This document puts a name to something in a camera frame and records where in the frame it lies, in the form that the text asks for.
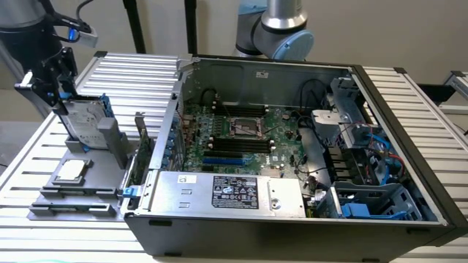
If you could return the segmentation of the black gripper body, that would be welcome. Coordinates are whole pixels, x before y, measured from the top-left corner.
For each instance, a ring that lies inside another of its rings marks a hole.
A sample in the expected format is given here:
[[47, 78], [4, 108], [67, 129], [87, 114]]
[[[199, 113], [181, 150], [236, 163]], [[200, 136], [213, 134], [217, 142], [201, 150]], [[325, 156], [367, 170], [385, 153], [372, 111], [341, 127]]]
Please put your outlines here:
[[52, 25], [1, 27], [1, 42], [20, 63], [24, 73], [33, 72], [35, 78], [52, 82], [63, 45], [55, 37]]

